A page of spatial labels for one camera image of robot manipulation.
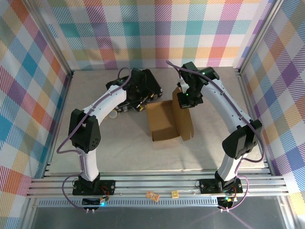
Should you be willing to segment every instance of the cable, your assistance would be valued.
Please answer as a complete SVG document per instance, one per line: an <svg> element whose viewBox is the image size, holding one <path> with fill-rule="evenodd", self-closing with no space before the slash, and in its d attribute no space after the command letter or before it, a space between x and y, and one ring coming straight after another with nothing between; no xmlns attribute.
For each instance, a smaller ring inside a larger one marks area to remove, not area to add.
<svg viewBox="0 0 305 229"><path fill-rule="evenodd" d="M247 126L253 131L253 133L255 134L255 136L257 137L259 143L261 144L261 147L262 147L262 157L259 159L259 160L251 160L251 159L248 159L248 158L241 158L240 162L238 163L237 167L236 167L236 170L235 170L235 175L237 178L244 178L247 182L247 190L246 190L246 193L244 195L244 197L242 198L242 200L237 204L235 205L234 207L230 208L230 209L234 209L236 207L238 207L239 205L241 205L241 203L244 201L244 199L246 198L247 194L248 194L248 190L249 190L249 181L247 179L247 177L245 176L238 176L237 173L238 173L238 169L242 163L243 160L245 161L250 161L250 162L253 162L253 163L259 163L261 161L263 161L263 159L265 158L265 155L266 155L266 152L265 152L265 147L264 147L264 143L263 143L263 140L260 136L260 134L254 129L254 127L248 122L248 120L246 120L243 115L239 112L239 110L236 108L236 106L234 105L234 103L231 101L231 99L226 95L226 93L221 89L221 87L219 87L213 80L211 80L209 77L199 73L199 72L195 72L195 71L192 71L192 70L188 70L188 69L185 69L185 68L181 68L179 66L176 66L174 64L172 64L169 60L166 61L166 63L170 66L172 66L176 71L181 70L181 71L184 71L184 72L188 72L188 73L193 73L193 74L196 74L198 75L199 77L207 80L209 83L211 83L218 91L220 91L220 93L226 98L226 100L228 101L228 103L231 105L231 107L235 110L235 112L237 113L237 115L239 116L240 119L242 119L246 124Z"/></svg>
<svg viewBox="0 0 305 229"><path fill-rule="evenodd" d="M79 207L79 206L75 205L75 204L68 198L67 194L66 194L65 191L64 191L64 184L66 183L66 181L67 181L69 178L80 176L80 175L83 173L83 171L84 171L83 156L81 155L81 153L80 153L78 150L75 150L75 149L64 150L64 151L60 151L60 150L61 150L61 148L67 143L67 141L75 134L75 132L78 130L78 128L80 128L80 126L83 124L83 122L86 120L86 118L90 115L90 113L96 108L96 106L97 106L98 104L100 104L104 99L106 99L107 97L109 97L110 95L112 95L113 93L115 93L116 91L122 89L122 88L129 82L129 80L130 80L130 78L131 78L131 76L132 76L132 73L131 73L130 69L127 68L127 67L123 67L123 68L121 68L121 69L119 70L119 72L118 72L118 79L120 78L120 73L121 73L121 71L122 71L123 69L127 69L127 70L129 71L129 75L128 75L127 80L126 80L121 86L119 86L118 88L112 90L110 93L104 95L102 98L100 98L98 101L96 101L96 103L92 106L92 108L88 111L88 113L87 113L87 114L82 118L82 120L77 124L77 126L75 127L75 129L68 135L68 137L60 144L60 146L59 146L59 147L57 148L57 150L56 150L56 152L57 152L58 154L65 154L65 153L69 153L69 152L75 152L75 153L77 153L77 154L79 155L79 157L80 157L80 161L81 161L81 171L80 171L80 173L78 173L78 174L73 174L73 175L68 176L68 177L63 181L62 186L61 186L61 190L62 190L63 195L65 196L65 198L67 199L67 201L68 201L71 205L73 205L75 208L79 208L79 209L84 210L84 211L86 211L86 210L85 210L84 208L82 208L82 207Z"/></svg>

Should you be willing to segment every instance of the metal grate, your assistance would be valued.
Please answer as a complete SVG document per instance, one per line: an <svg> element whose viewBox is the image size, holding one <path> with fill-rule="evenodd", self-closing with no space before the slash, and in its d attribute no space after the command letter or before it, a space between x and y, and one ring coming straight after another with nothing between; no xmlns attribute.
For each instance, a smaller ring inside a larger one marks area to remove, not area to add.
<svg viewBox="0 0 305 229"><path fill-rule="evenodd" d="M81 206L82 198L72 198L72 202ZM147 198L111 198L103 207L209 207L217 205L216 197L161 198L158 202ZM41 198L38 207L72 207L64 198Z"/></svg>

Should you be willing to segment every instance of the black mounting plate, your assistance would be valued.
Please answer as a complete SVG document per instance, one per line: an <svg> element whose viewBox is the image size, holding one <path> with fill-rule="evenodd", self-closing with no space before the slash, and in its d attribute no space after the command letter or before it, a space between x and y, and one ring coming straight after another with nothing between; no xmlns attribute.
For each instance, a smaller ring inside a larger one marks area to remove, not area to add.
<svg viewBox="0 0 305 229"><path fill-rule="evenodd" d="M101 187L104 188L107 195L112 196L115 191L115 180L98 180L94 184L94 190L83 185L79 180L74 182L74 188L72 195L74 196L105 196L105 193Z"/></svg>
<svg viewBox="0 0 305 229"><path fill-rule="evenodd" d="M216 180L215 179L200 179L199 180L199 188L201 194L217 194L217 193L230 193L234 194L236 188L236 193L243 193L243 187L240 179L236 179L234 183L229 185L228 187L224 187L223 191L219 191Z"/></svg>

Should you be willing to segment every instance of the box flap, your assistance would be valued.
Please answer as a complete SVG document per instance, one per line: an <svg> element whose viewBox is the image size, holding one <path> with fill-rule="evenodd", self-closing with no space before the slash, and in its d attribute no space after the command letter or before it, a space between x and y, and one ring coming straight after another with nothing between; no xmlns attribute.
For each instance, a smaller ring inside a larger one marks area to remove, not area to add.
<svg viewBox="0 0 305 229"><path fill-rule="evenodd" d="M194 137L194 126L189 109L181 109L179 106L177 94L180 92L178 87L173 91L172 111L177 132L183 141L187 141Z"/></svg>
<svg viewBox="0 0 305 229"><path fill-rule="evenodd" d="M153 141L163 141L179 136L171 100L147 104L146 113Z"/></svg>

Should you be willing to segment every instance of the table surface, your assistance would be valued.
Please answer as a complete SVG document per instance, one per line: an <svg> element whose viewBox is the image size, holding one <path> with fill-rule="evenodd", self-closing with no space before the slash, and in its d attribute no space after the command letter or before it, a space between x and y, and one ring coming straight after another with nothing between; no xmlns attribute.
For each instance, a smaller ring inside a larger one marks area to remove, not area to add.
<svg viewBox="0 0 305 229"><path fill-rule="evenodd" d="M215 69L232 98L246 112L244 98L232 67ZM172 99L178 75L172 69L151 69L163 89L163 96L157 101ZM103 95L106 83L117 77L118 70L75 72L65 102L62 123L56 147L68 136L71 112L83 109ZM168 170L168 169L217 169L223 160L222 141L229 132L214 109L204 103L190 109L194 125L194 138L183 141L180 137L162 142L153 142L146 111L130 110L118 113L114 119L105 118L100 125L101 143L97 148L97 166L100 172ZM63 150L73 149L68 141ZM256 146L248 156L259 159ZM263 163L243 162L242 167L264 167ZM50 173L79 172L80 165L76 153L58 155L54 152Z"/></svg>

